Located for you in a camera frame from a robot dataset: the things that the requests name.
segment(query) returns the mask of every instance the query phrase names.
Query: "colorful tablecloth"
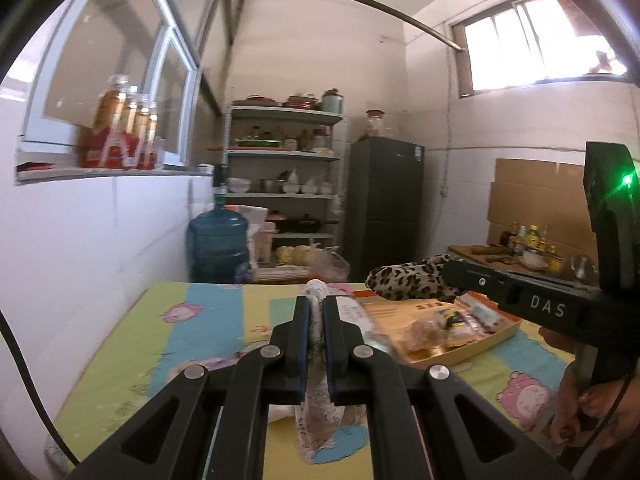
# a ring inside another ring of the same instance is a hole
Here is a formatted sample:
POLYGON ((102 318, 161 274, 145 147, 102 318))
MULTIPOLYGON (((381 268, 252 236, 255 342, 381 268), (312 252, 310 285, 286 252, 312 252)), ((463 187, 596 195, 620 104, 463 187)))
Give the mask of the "colorful tablecloth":
MULTIPOLYGON (((247 345, 267 340, 274 325, 291 319, 303 287, 175 282, 153 286, 105 339, 68 396, 56 420, 60 433, 82 460, 191 362, 225 366, 247 345)), ((333 287, 339 294, 365 288, 354 283, 333 287)), ((524 322, 516 336, 463 364, 458 372, 528 430, 540 406, 552 399, 570 357, 546 346, 537 327, 524 322)), ((366 434, 349 429, 334 434, 332 445, 318 454, 321 465, 302 462, 295 439, 291 417, 269 424, 266 480, 372 476, 366 434)), ((47 453, 68 468, 55 446, 48 446, 47 453)))

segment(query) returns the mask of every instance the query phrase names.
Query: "window frame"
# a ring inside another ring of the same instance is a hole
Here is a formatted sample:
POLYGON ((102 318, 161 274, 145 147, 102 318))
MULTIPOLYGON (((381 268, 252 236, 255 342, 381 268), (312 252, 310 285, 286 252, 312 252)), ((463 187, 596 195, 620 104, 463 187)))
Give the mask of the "window frame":
POLYGON ((466 41, 466 33, 465 27, 471 25, 473 23, 477 23, 486 18, 492 18, 501 12, 505 12, 506 10, 513 9, 516 12, 517 17, 521 20, 518 11, 516 10, 516 6, 519 4, 524 4, 526 2, 530 2, 532 0, 507 0, 495 6, 491 6, 488 9, 482 10, 477 14, 469 18, 465 18, 464 20, 460 20, 458 22, 454 22, 450 25, 451 33, 454 38, 454 41, 463 47, 462 52, 456 52, 456 73, 458 76, 458 97, 465 98, 471 97, 473 95, 484 94, 487 92, 494 92, 505 90, 509 88, 526 88, 529 86, 536 86, 541 84, 549 84, 549 83, 561 83, 561 82, 577 82, 577 81, 613 81, 613 82, 623 82, 629 83, 628 73, 624 75, 617 74, 607 74, 607 73, 593 73, 593 74, 583 74, 578 76, 570 76, 570 77, 561 77, 561 78, 545 78, 539 81, 534 81, 527 85, 515 85, 515 86, 505 86, 503 88, 489 88, 483 90, 474 90, 473 88, 473 77, 471 72, 471 59, 468 52, 468 44, 466 41))
MULTIPOLYGON (((204 97, 217 118, 222 117, 222 103, 216 99, 211 90, 210 83, 203 75, 200 65, 200 45, 192 39, 174 0, 153 0, 161 17, 161 25, 156 34, 155 43, 149 62, 145 69, 141 92, 147 93, 152 99, 156 97, 162 67, 164 66, 166 53, 171 45, 180 60, 187 69, 188 76, 185 82, 184 95, 180 109, 178 153, 165 153, 164 163, 169 166, 187 166, 192 158, 191 137, 196 102, 200 86, 204 88, 204 97)), ((238 16, 233 17, 225 9, 225 0, 216 0, 217 5, 205 6, 199 16, 198 30, 202 30, 213 16, 220 12, 229 31, 226 42, 225 62, 228 65, 231 56, 230 50, 235 40, 238 27, 238 16)), ((54 27, 49 38, 49 43, 43 52, 31 91, 28 95, 27 111, 23 123, 21 140, 18 151, 31 155, 21 158, 36 157, 39 161, 61 161, 63 164, 75 167, 78 147, 81 142, 81 133, 84 127, 64 121, 48 118, 44 114, 46 99, 49 94, 52 78, 56 72, 58 62, 64 51, 71 31, 81 15, 84 6, 89 0, 68 0, 66 8, 61 13, 59 22, 54 27)), ((242 9, 244 0, 240 1, 239 9, 242 9)), ((225 68, 223 77, 228 72, 225 68)))

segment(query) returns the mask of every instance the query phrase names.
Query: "black refrigerator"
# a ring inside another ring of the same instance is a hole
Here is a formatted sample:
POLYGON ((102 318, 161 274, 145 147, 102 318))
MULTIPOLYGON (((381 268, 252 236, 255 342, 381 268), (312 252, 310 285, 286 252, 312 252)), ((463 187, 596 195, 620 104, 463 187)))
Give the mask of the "black refrigerator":
POLYGON ((413 261, 420 229, 424 147, 370 137, 351 145, 343 256, 349 279, 413 261))

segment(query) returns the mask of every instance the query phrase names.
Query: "blue water jug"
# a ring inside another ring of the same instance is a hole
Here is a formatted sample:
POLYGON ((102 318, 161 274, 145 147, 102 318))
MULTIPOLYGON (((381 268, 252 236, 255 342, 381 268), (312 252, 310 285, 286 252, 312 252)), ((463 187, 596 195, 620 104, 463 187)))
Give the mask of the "blue water jug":
POLYGON ((224 167, 214 168, 214 208, 189 222, 187 261, 193 283, 244 283, 249 269, 247 220, 225 209, 224 167))

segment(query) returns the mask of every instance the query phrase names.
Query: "leopard print cloth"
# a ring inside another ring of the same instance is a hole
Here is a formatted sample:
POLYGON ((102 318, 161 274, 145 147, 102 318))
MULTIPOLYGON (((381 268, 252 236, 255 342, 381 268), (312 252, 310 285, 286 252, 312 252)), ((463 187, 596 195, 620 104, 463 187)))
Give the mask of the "leopard print cloth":
POLYGON ((453 303, 466 290, 447 286, 442 279, 440 271, 450 259, 447 254, 439 254, 419 263, 378 267, 369 273, 365 285, 387 300, 433 298, 453 303))

